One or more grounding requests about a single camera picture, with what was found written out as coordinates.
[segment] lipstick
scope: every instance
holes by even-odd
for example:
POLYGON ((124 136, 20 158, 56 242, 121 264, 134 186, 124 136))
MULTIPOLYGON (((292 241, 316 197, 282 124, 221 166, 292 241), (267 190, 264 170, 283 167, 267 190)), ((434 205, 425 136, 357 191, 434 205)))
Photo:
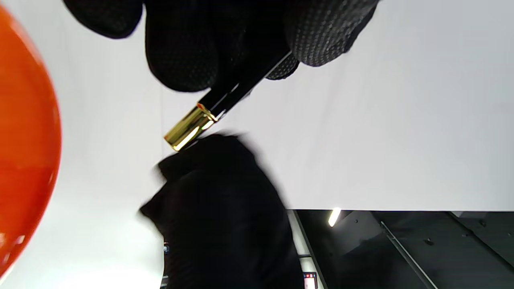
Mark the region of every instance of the lipstick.
POLYGON ((263 49, 249 55, 231 76, 216 83, 164 136, 175 151, 192 144, 291 54, 285 44, 271 50, 263 49))

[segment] white backdrop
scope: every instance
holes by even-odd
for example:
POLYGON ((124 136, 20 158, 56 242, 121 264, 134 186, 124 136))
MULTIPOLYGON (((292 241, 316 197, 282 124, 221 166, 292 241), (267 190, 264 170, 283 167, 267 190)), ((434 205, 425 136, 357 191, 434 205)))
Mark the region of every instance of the white backdrop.
MULTIPOLYGON (((114 41, 59 0, 2 0, 41 52, 63 122, 57 186, 2 285, 158 288, 137 218, 162 135, 203 93, 150 74, 144 27, 114 41)), ((384 0, 352 51, 261 83, 216 125, 246 133, 290 208, 514 209, 514 2, 384 0)))

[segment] glove fingertip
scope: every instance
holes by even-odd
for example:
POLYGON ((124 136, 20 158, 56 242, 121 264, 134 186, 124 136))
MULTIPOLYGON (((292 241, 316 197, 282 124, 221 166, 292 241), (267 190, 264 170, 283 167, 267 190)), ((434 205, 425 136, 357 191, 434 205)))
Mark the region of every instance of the glove fingertip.
POLYGON ((102 36, 121 39, 134 30, 143 12, 142 0, 63 0, 82 25, 102 36))

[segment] textured black glove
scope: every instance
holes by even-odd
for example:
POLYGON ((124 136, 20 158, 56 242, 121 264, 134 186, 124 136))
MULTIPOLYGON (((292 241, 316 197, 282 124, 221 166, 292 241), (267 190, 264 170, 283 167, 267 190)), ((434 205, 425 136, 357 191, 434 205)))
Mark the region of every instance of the textured black glove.
POLYGON ((141 212, 169 243, 169 288, 303 287, 286 210, 237 137, 200 139, 159 169, 167 182, 141 212))
POLYGON ((291 75, 299 61, 321 66, 347 52, 379 0, 63 0, 75 18, 110 38, 129 36, 146 7, 146 58, 167 87, 212 87, 260 39, 279 31, 292 55, 268 79, 291 75))

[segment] black glove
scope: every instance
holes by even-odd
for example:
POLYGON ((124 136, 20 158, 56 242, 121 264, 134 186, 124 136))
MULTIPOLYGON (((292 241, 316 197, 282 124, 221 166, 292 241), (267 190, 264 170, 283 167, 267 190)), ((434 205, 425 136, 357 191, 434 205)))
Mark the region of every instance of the black glove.
POLYGON ((167 87, 195 92, 231 73, 259 39, 280 31, 292 55, 268 79, 299 61, 321 66, 347 52, 379 0, 63 0, 75 18, 110 38, 129 36, 146 7, 146 58, 167 87))
POLYGON ((158 166, 167 182, 140 210, 169 243, 169 288, 303 287, 287 212, 236 136, 200 139, 158 166))

